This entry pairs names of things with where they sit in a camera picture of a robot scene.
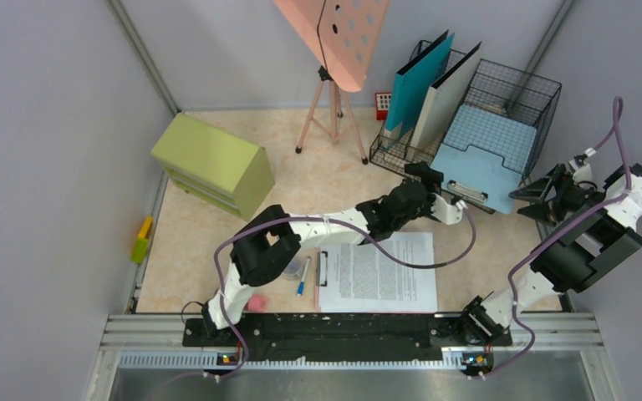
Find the light blue clipboard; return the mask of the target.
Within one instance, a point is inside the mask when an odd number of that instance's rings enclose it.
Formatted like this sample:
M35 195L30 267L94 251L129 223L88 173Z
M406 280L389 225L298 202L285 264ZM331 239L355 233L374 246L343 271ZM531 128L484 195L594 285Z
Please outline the light blue clipboard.
M522 181L536 135L531 125L463 104L431 168L443 173L443 189L510 214L514 199L509 194Z

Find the grey white file folder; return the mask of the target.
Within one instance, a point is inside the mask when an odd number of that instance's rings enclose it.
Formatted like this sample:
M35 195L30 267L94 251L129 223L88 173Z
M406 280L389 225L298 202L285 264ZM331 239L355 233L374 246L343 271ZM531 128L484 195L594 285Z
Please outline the grey white file folder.
M410 140L411 147L424 150L443 138L481 58L482 42L479 42L428 88Z

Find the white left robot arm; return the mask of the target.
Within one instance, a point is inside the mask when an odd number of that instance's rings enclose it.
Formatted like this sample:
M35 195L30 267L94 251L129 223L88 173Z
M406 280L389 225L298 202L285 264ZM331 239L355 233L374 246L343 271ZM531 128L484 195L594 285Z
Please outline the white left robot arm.
M271 205L250 220L221 245L231 249L230 264L201 308L203 335L215 345L229 343L255 288L278 279L302 249L380 242L423 217L447 225L461 220L460 202L441 194L442 173L425 162L408 164L405 172L408 177L389 194L344 211L295 215Z

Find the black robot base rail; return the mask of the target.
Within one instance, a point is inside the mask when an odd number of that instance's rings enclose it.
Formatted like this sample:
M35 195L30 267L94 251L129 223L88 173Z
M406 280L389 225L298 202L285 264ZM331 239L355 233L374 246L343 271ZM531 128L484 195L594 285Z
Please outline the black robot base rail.
M449 347L510 346L504 332L483 338L461 317L432 314L245 313L234 328L202 317L185 323L185 347L249 349L251 362L304 358L323 363L440 361Z

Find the teal file folder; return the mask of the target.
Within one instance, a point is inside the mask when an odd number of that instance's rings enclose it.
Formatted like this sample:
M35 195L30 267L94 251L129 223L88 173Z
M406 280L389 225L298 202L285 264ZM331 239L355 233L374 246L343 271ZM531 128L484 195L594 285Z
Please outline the teal file folder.
M428 88L443 73L454 33L445 31L395 73L385 134L398 140L415 128Z

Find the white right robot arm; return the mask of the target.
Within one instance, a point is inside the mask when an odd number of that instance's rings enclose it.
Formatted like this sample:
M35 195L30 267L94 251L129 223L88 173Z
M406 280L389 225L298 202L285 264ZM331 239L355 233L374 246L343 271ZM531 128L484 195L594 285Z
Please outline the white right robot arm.
M559 164L544 177L513 191L526 201L519 214L554 231L508 277L508 286L475 297L456 322L459 338L487 345L502 337L526 308L545 297L583 292L642 247L642 165L619 167L598 188L588 165Z

